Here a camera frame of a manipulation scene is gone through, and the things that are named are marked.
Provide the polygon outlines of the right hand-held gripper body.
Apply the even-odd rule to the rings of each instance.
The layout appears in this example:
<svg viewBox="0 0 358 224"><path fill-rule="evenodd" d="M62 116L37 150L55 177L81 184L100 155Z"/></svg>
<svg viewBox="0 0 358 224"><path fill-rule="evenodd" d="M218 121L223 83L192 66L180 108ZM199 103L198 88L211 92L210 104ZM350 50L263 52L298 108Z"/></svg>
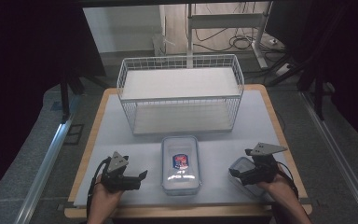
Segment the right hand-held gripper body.
<svg viewBox="0 0 358 224"><path fill-rule="evenodd" d="M272 145L267 143L258 143L253 149L247 148L245 153L251 156L255 168L255 183L258 182L271 182L274 176L278 173L278 163L274 159L275 153L283 152L286 147Z"/></svg>

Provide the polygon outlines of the silver metal rail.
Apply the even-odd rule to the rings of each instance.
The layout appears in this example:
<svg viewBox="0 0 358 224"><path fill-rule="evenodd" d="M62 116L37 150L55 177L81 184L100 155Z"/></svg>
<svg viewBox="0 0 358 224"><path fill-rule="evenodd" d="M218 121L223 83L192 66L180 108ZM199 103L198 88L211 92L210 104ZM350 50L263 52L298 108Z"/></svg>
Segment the silver metal rail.
<svg viewBox="0 0 358 224"><path fill-rule="evenodd" d="M352 170L350 164L346 160L339 145L337 144L336 139L331 134L325 121L320 119L320 117L314 111L314 103L312 102L310 96L304 92L301 92L299 95L302 98L305 107L309 111L309 114L317 129L319 130L323 140L325 141L329 152L332 154L333 160L335 161L338 170L344 177L345 182L351 191L351 194L358 204L358 177L355 175L355 172Z"/></svg>
<svg viewBox="0 0 358 224"><path fill-rule="evenodd" d="M67 135L72 121L67 120L59 125L54 137L49 145L48 151L43 159L34 181L23 201L23 204L17 214L14 224L29 224L36 209L37 203L42 195L44 187L52 171L55 161L60 154L65 136Z"/></svg>

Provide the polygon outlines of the person's left hand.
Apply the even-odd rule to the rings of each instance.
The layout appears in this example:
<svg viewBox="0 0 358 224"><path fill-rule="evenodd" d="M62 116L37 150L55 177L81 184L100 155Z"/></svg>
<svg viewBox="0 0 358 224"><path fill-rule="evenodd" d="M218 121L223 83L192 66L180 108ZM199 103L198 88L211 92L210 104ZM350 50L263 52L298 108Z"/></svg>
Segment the person's left hand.
<svg viewBox="0 0 358 224"><path fill-rule="evenodd" d="M102 184L101 179L102 176L98 175L96 183L94 184L90 213L99 216L102 214L111 215L116 210L124 191L109 192Z"/></svg>

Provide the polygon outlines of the person's right hand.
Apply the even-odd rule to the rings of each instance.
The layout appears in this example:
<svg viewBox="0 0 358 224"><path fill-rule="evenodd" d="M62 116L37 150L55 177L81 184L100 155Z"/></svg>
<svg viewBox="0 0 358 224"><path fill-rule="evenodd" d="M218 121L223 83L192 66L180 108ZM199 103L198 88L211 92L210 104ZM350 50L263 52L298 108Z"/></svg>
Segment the person's right hand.
<svg viewBox="0 0 358 224"><path fill-rule="evenodd" d="M271 182L258 182L259 188L265 190L271 198L280 204L288 203L290 198L295 197L287 180L280 174L276 174Z"/></svg>

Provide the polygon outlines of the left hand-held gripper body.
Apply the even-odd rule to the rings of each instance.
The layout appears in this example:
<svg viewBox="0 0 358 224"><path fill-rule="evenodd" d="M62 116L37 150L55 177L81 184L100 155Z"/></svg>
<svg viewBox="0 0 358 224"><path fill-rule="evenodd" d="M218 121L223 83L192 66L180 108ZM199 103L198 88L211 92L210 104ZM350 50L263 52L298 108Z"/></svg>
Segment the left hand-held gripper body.
<svg viewBox="0 0 358 224"><path fill-rule="evenodd" d="M108 191L134 190L133 184L140 181L138 176L124 176L124 171L129 164L128 158L115 151L110 162L103 169L101 182Z"/></svg>

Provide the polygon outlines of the white board panel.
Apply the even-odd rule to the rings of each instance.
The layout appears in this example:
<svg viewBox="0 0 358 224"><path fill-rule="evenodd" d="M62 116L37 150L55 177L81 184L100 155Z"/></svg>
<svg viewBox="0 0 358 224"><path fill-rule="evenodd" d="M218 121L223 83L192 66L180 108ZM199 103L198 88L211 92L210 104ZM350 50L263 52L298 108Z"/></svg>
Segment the white board panel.
<svg viewBox="0 0 358 224"><path fill-rule="evenodd" d="M152 50L153 36L162 33L160 6L84 8L100 53Z"/></svg>

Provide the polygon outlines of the grey table mat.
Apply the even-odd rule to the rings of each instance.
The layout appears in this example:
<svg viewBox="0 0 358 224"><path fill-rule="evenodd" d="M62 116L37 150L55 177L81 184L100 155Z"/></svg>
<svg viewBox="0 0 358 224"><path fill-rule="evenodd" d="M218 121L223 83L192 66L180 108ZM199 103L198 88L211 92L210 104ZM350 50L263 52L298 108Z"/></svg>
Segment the grey table mat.
<svg viewBox="0 0 358 224"><path fill-rule="evenodd" d="M259 143L272 145L279 143L262 93L260 91L243 93L232 131L198 133L196 138L199 143L200 190L190 196L169 196L161 186L163 137L133 135L118 97L110 94L74 205L81 206L86 203L90 181L98 165L114 152L129 157L126 175L147 172L147 177L138 190L124 193L121 199L123 206L251 203L253 199L228 179L228 168L245 155L246 148L253 148Z"/></svg>

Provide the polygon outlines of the white wire rack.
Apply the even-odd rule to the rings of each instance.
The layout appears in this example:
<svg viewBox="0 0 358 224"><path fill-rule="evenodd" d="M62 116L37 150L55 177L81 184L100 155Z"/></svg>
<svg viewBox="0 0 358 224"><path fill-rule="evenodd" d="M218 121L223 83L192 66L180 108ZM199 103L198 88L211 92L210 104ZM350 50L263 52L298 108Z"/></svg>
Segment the white wire rack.
<svg viewBox="0 0 358 224"><path fill-rule="evenodd" d="M229 132L243 85L233 54L127 58L117 94L134 134Z"/></svg>

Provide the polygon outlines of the white metal stand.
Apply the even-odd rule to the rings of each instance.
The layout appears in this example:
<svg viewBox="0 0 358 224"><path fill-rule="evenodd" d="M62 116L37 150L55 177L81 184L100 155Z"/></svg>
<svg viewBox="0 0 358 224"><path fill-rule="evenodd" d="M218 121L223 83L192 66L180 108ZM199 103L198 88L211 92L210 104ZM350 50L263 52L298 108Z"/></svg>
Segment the white metal stand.
<svg viewBox="0 0 358 224"><path fill-rule="evenodd" d="M197 15L192 13L192 5L187 5L187 47L186 55L193 55L193 30L217 28L256 28L255 40L251 42L254 55L261 69L267 69L267 62L262 55L260 44L267 25L272 2L268 1L261 13L251 14L217 14Z"/></svg>

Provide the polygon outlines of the white power strip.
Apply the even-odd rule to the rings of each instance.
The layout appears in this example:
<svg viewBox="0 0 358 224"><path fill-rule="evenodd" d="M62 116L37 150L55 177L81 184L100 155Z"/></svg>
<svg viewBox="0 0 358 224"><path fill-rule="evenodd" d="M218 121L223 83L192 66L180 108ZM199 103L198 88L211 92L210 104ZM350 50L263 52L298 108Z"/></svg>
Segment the white power strip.
<svg viewBox="0 0 358 224"><path fill-rule="evenodd" d="M293 66L290 63L285 63L281 68L279 68L276 71L276 76L280 77L281 75L285 74L286 72L288 72L292 68L293 68Z"/></svg>

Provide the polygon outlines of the black curtain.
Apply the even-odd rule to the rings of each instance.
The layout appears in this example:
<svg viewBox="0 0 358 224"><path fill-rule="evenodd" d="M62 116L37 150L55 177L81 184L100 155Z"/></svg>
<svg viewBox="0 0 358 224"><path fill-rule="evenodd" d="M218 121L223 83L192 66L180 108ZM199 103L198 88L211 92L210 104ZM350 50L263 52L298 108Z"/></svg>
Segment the black curtain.
<svg viewBox="0 0 358 224"><path fill-rule="evenodd" d="M32 130L47 90L103 66L83 8L0 0L0 180Z"/></svg>
<svg viewBox="0 0 358 224"><path fill-rule="evenodd" d="M358 0L274 0L266 31L303 63L328 33L340 7L344 12L317 65L334 88L332 102L358 132Z"/></svg>

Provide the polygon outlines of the large clear food container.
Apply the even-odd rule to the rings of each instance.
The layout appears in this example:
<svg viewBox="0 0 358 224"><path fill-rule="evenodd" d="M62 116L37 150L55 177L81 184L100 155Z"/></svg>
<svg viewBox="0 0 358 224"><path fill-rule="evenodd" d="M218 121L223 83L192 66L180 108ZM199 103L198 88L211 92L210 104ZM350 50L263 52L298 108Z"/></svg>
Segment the large clear food container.
<svg viewBox="0 0 358 224"><path fill-rule="evenodd" d="M197 194L200 186L199 145L196 137L170 136L161 143L162 181L167 195Z"/></svg>

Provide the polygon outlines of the black stand leg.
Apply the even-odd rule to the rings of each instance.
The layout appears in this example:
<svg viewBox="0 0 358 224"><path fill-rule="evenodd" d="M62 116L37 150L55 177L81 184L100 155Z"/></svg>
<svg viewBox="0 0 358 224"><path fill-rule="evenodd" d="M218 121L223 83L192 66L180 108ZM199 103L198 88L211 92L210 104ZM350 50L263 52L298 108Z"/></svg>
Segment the black stand leg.
<svg viewBox="0 0 358 224"><path fill-rule="evenodd" d="M314 112L320 120L324 120L323 115L323 97L324 97L324 74L323 71L317 71L314 87Z"/></svg>
<svg viewBox="0 0 358 224"><path fill-rule="evenodd" d="M62 99L62 123L65 123L71 115L68 90L71 90L75 95L80 95L84 93L85 88L78 75L68 73L62 74L60 88Z"/></svg>

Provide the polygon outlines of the black floor frame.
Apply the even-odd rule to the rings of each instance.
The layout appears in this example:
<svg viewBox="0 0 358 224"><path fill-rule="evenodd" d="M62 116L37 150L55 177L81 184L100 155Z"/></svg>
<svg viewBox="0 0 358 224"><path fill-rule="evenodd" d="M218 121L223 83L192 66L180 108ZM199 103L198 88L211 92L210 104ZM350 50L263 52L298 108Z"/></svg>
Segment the black floor frame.
<svg viewBox="0 0 358 224"><path fill-rule="evenodd" d="M72 124L65 137L64 144L66 146L76 146L79 144L82 133L84 130L83 124Z"/></svg>

